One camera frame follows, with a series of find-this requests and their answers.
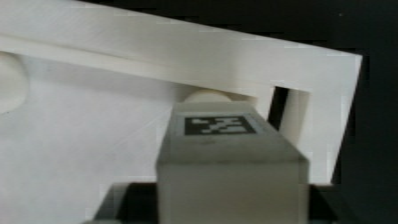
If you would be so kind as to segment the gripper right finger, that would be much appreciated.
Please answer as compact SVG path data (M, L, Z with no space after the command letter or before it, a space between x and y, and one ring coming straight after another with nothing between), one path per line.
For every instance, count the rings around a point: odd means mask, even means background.
M333 208L333 189L313 185L309 188L309 218L308 224L336 224L338 215Z

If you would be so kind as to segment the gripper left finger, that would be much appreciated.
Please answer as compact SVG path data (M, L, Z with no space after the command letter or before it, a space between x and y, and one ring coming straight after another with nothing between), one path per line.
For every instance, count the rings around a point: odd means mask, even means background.
M116 183L94 218L82 224L160 224L157 184Z

